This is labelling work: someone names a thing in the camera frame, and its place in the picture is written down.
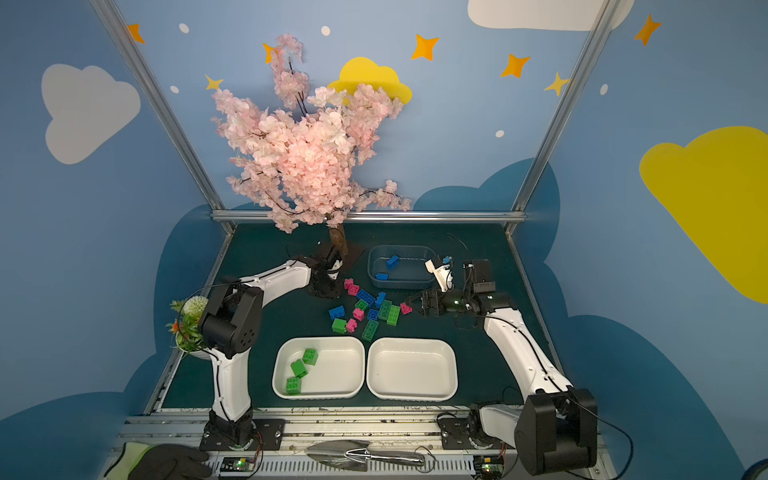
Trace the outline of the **green lego brick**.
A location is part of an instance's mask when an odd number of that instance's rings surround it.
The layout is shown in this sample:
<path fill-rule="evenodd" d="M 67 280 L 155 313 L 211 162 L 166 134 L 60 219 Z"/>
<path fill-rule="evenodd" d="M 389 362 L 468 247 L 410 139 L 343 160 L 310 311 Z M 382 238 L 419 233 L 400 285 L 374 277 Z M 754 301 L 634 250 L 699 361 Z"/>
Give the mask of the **green lego brick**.
<path fill-rule="evenodd" d="M 289 396 L 299 395 L 302 392 L 302 379 L 292 376 L 286 379 L 285 391 Z"/>
<path fill-rule="evenodd" d="M 345 334 L 347 332 L 347 321 L 343 318 L 336 318 L 332 323 L 332 330 L 335 333 Z"/>
<path fill-rule="evenodd" d="M 290 368 L 293 373 L 293 375 L 296 378 L 303 378 L 308 374 L 308 369 L 306 367 L 306 364 L 302 359 L 297 359 L 290 363 Z"/>
<path fill-rule="evenodd" d="M 307 348 L 304 350 L 302 361 L 305 365 L 316 365 L 319 358 L 319 353 L 316 349 Z"/>

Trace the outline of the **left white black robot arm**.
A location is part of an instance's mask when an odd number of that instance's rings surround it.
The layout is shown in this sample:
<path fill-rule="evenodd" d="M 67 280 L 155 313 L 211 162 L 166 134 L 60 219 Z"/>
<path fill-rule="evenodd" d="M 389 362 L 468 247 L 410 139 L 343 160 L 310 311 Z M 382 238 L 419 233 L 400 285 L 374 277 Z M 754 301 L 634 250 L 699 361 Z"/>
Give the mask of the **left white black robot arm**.
<path fill-rule="evenodd" d="M 203 430 L 203 451 L 247 451 L 257 440 L 248 387 L 249 354 L 263 320 L 263 308 L 294 290 L 320 298 L 340 294 L 344 254 L 323 245 L 311 256 L 296 256 L 264 272 L 230 278 L 212 288 L 199 321 L 202 352 L 212 365 L 214 400 Z"/>

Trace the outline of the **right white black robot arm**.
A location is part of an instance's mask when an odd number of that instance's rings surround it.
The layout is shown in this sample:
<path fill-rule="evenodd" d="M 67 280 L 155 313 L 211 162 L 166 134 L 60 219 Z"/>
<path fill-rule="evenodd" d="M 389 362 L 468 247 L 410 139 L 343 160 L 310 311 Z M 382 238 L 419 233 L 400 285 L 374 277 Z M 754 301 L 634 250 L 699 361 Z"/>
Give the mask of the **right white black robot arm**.
<path fill-rule="evenodd" d="M 426 271 L 437 286 L 421 292 L 422 313 L 472 314 L 501 352 L 514 375 L 523 406 L 490 404 L 478 411 L 483 434 L 515 448 L 532 476 L 588 469 L 597 462 L 597 402 L 577 389 L 548 359 L 530 334 L 511 297 L 499 292 L 490 263 L 463 264 L 464 285 L 454 285 L 452 260 L 433 257 Z"/>

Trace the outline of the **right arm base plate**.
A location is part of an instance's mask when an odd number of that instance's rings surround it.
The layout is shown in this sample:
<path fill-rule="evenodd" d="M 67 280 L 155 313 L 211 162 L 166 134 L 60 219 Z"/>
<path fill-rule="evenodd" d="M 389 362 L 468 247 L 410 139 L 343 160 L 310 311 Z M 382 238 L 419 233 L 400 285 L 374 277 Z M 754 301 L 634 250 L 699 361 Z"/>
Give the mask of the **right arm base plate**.
<path fill-rule="evenodd" d="M 514 441 L 514 417 L 454 417 L 439 415 L 436 424 L 444 450 L 517 450 Z"/>

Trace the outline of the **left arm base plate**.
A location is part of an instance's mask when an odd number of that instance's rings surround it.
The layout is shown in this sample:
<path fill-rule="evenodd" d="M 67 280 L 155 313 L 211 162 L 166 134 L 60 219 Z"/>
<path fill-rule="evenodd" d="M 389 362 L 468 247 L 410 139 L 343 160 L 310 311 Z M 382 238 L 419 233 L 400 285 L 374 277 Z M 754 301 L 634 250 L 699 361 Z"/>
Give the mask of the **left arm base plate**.
<path fill-rule="evenodd" d="M 216 416 L 206 423 L 200 441 L 201 451 L 278 451 L 286 421 L 284 419 L 251 419 L 227 421 Z"/>

